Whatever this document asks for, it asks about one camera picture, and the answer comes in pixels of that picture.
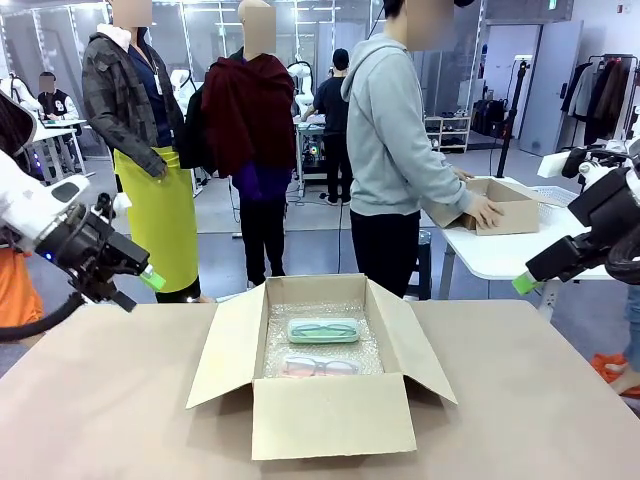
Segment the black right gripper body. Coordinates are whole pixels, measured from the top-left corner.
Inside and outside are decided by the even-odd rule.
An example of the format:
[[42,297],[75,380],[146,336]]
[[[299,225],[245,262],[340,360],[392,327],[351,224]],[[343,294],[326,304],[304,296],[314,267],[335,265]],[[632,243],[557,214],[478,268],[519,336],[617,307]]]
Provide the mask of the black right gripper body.
[[558,278],[567,282],[586,270],[604,264],[615,242],[611,236],[564,236],[525,265],[536,281]]

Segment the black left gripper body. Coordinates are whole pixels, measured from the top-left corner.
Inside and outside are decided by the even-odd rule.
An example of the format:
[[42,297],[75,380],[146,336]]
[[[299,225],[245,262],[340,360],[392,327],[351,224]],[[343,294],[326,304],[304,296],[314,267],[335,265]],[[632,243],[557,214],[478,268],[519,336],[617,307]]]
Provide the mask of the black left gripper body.
[[147,250],[119,232],[99,231],[94,277],[108,281],[114,275],[141,276],[149,265],[149,257]]

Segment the person's right hand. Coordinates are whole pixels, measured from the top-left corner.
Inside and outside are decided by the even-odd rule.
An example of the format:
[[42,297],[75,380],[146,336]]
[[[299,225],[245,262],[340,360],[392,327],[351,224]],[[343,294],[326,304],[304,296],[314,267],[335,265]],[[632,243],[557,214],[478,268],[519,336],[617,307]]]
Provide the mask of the person's right hand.
[[487,197],[474,194],[465,213],[476,221],[476,226],[481,229],[496,228],[503,216],[503,211],[498,204]]

